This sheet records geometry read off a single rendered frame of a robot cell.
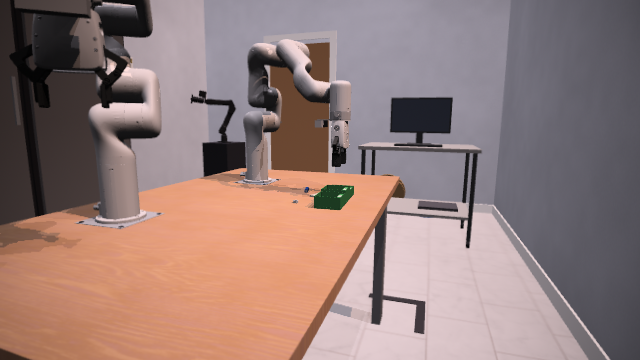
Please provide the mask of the green three-compartment bin rack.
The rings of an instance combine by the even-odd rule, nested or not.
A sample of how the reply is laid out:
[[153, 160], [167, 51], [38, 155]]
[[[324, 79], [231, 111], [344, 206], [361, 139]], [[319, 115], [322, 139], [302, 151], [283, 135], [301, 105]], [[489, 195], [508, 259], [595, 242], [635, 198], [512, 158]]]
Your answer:
[[354, 186], [326, 185], [314, 196], [314, 208], [341, 210], [354, 195]]

